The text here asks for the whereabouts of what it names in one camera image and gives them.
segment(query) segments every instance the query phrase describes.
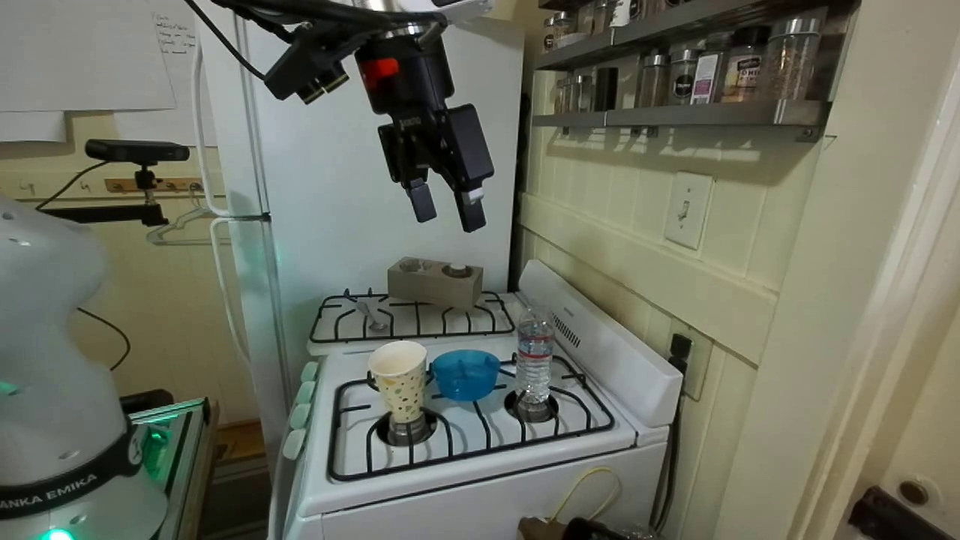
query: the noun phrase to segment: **glass cup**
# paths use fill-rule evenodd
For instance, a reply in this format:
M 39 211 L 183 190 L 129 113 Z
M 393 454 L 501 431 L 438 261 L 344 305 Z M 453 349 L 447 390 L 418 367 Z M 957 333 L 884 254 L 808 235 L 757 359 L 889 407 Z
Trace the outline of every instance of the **glass cup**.
M 389 425 L 419 422 L 426 406 L 426 349 L 419 342 L 388 342 L 371 351 L 367 367 L 389 412 Z

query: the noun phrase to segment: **stove burner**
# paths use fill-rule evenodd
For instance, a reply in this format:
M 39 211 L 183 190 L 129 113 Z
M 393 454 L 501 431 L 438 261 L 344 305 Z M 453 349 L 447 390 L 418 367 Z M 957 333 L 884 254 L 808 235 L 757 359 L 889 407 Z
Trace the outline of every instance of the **stove burner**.
M 423 444 L 435 429 L 438 429 L 438 413 L 429 407 L 423 407 L 423 418 L 415 422 L 389 422 L 389 413 L 384 413 L 374 422 L 374 431 L 388 446 Z
M 523 419 L 523 422 L 549 422 L 558 418 L 558 400 L 547 400 L 547 403 L 527 403 L 523 400 L 523 392 L 509 392 L 503 400 L 503 407 L 509 418 Z

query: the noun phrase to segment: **floor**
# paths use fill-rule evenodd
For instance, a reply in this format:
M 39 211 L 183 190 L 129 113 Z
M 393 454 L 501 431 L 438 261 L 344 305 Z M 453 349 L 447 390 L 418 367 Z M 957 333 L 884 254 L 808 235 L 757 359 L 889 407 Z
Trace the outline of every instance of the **floor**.
M 220 459 L 204 502 L 200 540 L 265 540 L 269 474 L 256 422 L 216 435 Z

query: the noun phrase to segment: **green light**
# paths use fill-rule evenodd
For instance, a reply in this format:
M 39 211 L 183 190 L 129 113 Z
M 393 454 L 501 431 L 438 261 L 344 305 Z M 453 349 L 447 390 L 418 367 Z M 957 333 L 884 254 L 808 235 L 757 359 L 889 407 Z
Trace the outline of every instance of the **green light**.
M 72 540 L 72 534 L 62 531 L 62 528 L 47 528 L 47 531 L 41 531 L 36 540 Z

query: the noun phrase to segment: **white robot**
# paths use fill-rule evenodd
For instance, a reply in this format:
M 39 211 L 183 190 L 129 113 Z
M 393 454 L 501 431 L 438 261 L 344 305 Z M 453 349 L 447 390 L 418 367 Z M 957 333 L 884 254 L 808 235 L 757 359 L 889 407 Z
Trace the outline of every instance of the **white robot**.
M 453 185 L 461 229 L 482 229 L 491 162 L 478 110 L 444 104 L 453 81 L 438 35 L 490 0 L 216 3 L 290 44 L 265 75 L 278 100 L 337 89 L 339 64 L 357 56 L 371 107 L 389 116 L 384 157 L 418 219 L 433 219 L 433 169 Z M 0 199 L 0 540 L 151 540 L 166 520 L 112 371 L 68 339 L 68 319 L 103 274 L 77 225 Z

